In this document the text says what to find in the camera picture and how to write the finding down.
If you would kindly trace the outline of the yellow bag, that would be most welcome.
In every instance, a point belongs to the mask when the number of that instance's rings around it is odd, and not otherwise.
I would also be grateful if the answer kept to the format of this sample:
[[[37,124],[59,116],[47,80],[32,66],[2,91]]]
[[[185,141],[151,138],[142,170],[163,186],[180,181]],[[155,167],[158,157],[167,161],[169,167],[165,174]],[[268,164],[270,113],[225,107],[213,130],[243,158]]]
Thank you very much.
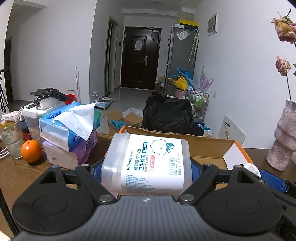
[[[187,83],[187,80],[184,77],[178,76],[177,80],[173,80],[173,78],[168,78],[168,80],[175,86],[175,88],[186,91],[189,87],[189,84]]]

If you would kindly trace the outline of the blue tissue pack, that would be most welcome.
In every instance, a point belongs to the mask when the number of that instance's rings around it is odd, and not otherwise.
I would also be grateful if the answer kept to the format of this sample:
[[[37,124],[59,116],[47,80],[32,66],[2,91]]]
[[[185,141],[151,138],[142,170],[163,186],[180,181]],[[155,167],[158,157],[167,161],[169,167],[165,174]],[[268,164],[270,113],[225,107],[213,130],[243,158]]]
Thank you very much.
[[[95,103],[72,102],[39,119],[40,136],[60,149],[71,151],[87,141],[100,126]]]

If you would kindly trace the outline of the cotton swab plastic box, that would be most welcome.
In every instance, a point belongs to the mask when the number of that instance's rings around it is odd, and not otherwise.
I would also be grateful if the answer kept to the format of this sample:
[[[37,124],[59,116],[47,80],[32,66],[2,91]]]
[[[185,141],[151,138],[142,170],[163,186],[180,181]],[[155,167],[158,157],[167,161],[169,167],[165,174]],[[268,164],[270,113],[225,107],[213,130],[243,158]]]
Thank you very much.
[[[189,144],[180,138],[116,133],[101,168],[101,183],[119,195],[171,195],[192,184]]]

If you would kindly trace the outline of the black bag on chair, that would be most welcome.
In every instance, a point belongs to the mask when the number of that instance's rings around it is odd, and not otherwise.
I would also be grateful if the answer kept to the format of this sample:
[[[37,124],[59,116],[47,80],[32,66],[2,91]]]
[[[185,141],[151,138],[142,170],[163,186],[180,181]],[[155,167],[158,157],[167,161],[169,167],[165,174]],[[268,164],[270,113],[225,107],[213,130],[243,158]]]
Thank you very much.
[[[204,130],[194,121],[189,100],[164,97],[155,91],[145,102],[142,128],[194,136],[204,135]]]

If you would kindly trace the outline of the orange fruit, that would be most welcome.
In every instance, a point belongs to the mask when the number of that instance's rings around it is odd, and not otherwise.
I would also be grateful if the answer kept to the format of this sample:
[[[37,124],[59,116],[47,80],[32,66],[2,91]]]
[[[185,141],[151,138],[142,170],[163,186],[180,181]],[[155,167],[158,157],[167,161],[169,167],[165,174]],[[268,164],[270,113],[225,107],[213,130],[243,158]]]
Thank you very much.
[[[25,141],[21,147],[21,155],[27,163],[38,161],[42,155],[40,143],[36,140]]]

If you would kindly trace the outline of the black gripper on container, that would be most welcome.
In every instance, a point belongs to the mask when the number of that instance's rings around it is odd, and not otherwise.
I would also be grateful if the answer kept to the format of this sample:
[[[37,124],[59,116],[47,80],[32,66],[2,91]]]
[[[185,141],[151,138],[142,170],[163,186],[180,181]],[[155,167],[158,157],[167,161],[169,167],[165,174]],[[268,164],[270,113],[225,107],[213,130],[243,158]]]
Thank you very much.
[[[27,109],[38,107],[42,110],[49,109],[61,102],[70,100],[70,97],[54,88],[41,88],[37,91],[31,91],[30,95],[36,96],[37,98],[32,101],[31,104],[27,105]]]

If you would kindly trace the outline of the grey refrigerator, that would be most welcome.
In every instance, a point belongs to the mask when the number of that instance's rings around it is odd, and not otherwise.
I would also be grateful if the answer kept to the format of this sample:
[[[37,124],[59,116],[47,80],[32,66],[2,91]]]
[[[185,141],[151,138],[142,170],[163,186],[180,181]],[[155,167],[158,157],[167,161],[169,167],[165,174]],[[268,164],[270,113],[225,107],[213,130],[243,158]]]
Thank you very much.
[[[195,37],[198,36],[198,33],[199,28],[197,26],[175,24],[171,27],[163,96],[175,95],[175,87],[171,84],[169,78],[178,74],[179,69],[189,71],[191,74],[194,73]]]

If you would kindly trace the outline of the red cardboard box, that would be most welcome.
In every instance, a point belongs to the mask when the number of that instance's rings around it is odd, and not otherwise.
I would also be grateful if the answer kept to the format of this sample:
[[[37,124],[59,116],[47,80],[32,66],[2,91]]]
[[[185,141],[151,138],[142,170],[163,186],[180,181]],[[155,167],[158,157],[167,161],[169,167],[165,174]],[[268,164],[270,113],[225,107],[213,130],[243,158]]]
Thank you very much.
[[[205,164],[216,165],[218,169],[222,170],[231,170],[236,165],[252,162],[236,141],[198,137],[182,133],[150,131],[133,126],[123,126],[119,133],[184,139],[189,144],[190,158],[196,161],[201,160]],[[92,165],[100,159],[104,159],[114,135],[98,135],[97,144],[88,158],[88,164]]]

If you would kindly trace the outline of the purple feather decoration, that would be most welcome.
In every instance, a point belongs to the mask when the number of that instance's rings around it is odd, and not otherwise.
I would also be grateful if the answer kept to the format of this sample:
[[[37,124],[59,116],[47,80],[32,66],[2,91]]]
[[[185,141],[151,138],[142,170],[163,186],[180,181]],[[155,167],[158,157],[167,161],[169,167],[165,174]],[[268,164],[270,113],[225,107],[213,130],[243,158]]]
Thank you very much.
[[[213,79],[209,78],[204,71],[204,67],[202,68],[202,73],[199,81],[199,88],[201,92],[206,93],[213,83]]]

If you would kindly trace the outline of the clear food storage container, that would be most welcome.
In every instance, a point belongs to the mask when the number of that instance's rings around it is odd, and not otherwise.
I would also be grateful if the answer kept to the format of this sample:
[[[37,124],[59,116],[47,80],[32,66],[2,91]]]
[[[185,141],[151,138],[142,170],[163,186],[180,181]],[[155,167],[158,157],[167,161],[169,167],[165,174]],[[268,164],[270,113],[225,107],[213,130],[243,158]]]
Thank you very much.
[[[22,115],[33,140],[38,141],[42,145],[44,139],[40,136],[39,119],[64,105],[65,101],[59,101],[58,99],[49,97],[40,102],[32,102],[23,107]]]

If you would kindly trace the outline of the dark entrance door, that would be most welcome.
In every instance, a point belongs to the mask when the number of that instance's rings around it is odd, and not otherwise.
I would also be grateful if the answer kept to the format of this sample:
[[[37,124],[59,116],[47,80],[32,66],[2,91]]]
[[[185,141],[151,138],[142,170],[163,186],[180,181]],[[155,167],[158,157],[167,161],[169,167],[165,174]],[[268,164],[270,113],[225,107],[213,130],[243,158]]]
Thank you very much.
[[[160,28],[125,27],[121,87],[154,90],[161,32]]]

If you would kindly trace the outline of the yellow black box on fridge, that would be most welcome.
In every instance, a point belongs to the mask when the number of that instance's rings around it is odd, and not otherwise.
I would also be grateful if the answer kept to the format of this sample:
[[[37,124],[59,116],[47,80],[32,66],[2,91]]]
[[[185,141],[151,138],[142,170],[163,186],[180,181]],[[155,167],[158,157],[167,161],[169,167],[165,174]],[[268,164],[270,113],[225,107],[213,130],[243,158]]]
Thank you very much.
[[[180,19],[179,24],[184,26],[190,26],[192,28],[198,28],[198,23],[189,20]]]

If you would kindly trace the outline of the white board on floor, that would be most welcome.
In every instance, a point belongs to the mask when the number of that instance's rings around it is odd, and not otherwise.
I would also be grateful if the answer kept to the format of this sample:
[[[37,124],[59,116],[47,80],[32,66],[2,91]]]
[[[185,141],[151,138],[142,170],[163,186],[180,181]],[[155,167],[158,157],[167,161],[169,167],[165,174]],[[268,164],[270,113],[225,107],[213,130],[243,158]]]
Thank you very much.
[[[246,134],[226,115],[222,121],[218,138],[224,140],[234,140],[242,145],[245,141]]]

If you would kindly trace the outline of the white spray bottle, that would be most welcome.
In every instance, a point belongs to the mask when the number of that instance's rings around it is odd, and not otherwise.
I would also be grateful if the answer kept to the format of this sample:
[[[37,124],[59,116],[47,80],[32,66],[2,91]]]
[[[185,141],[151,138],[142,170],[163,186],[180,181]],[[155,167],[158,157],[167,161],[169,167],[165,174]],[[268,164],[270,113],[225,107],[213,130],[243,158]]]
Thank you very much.
[[[254,175],[256,175],[257,177],[261,178],[261,174],[259,169],[252,163],[246,163],[243,166],[245,169],[247,169],[248,171],[250,171],[251,173],[253,173]]]

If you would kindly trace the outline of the cardboard box on floor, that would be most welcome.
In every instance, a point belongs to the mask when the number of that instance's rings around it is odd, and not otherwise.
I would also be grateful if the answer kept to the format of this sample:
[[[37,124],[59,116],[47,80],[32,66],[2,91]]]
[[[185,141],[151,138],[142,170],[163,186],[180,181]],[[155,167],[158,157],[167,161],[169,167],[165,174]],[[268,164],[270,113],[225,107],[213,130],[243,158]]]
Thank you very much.
[[[124,117],[119,110],[108,112],[103,118],[108,123],[108,131],[111,136],[118,133],[123,126],[138,127],[142,123],[142,117],[137,114],[129,112],[126,117]]]

